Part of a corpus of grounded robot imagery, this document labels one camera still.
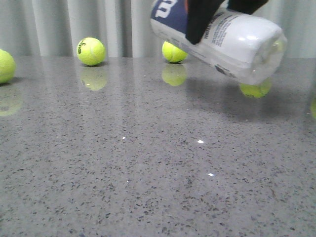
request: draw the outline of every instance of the speckled granite surface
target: speckled granite surface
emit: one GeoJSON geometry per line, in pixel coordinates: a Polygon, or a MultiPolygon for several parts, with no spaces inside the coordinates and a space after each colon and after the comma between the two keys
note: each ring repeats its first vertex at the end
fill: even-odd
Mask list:
{"type": "Polygon", "coordinates": [[[1,237],[315,236],[316,60],[256,99],[195,59],[15,59],[1,237]]]}

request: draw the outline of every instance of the curtain fold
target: curtain fold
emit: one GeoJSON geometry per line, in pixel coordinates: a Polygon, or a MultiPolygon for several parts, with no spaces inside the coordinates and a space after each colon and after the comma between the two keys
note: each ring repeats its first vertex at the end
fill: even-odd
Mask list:
{"type": "MultiPolygon", "coordinates": [[[[12,55],[76,56],[84,37],[95,37],[108,57],[161,55],[152,32],[153,0],[0,0],[0,48],[12,55]]],[[[316,57],[316,0],[269,0],[255,15],[280,25],[287,57],[316,57]]]]}

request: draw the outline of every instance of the blue label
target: blue label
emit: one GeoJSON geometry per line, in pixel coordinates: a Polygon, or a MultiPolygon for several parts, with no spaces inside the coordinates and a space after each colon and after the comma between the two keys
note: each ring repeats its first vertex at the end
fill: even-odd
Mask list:
{"type": "Polygon", "coordinates": [[[188,19],[186,4],[187,0],[158,0],[151,18],[185,34],[188,19]]]}

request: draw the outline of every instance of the white plastic container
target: white plastic container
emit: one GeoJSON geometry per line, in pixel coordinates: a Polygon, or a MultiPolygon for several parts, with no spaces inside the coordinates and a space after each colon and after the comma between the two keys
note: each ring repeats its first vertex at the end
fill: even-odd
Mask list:
{"type": "Polygon", "coordinates": [[[259,84],[279,67],[287,40],[275,23],[220,8],[200,43],[185,38],[185,0],[156,0],[152,7],[154,33],[217,71],[246,84],[259,84]]]}

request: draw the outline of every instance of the polished stone surface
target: polished stone surface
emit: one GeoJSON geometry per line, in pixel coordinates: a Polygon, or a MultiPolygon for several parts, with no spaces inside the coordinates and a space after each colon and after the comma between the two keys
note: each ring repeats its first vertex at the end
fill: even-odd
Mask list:
{"type": "Polygon", "coordinates": [[[315,236],[316,60],[249,98],[193,58],[15,59],[1,237],[315,236]]]}

